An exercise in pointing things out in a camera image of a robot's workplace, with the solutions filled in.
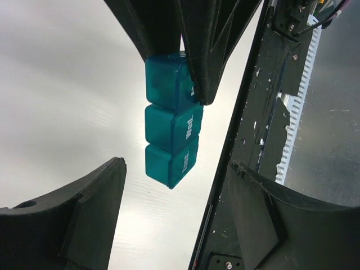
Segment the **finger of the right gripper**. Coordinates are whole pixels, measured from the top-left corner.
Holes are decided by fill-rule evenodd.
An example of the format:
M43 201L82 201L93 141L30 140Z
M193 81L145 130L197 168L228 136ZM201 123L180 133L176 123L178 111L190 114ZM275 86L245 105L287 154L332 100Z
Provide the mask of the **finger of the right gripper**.
M142 58L178 52L181 30L176 2L105 0Z
M196 97L213 103L226 67L260 1L177 1L187 61Z

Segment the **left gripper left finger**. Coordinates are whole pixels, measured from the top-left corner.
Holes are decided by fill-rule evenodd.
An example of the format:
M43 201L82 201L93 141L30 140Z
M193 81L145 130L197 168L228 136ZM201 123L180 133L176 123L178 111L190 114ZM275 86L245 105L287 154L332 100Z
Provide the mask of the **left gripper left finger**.
M50 193L1 209L2 269L107 269L127 165L115 157Z

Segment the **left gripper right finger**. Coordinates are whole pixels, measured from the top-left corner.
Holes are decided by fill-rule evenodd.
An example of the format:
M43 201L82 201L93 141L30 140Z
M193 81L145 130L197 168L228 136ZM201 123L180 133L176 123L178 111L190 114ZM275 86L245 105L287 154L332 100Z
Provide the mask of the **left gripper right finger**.
M246 269L358 269L359 208L317 200L232 161L226 180Z

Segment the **teal pill organizer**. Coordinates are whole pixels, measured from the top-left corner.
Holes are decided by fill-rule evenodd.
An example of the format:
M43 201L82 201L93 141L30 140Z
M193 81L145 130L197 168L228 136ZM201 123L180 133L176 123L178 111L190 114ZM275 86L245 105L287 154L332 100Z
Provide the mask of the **teal pill organizer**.
M145 75L145 171L173 189L196 163L204 108L185 52L149 57Z

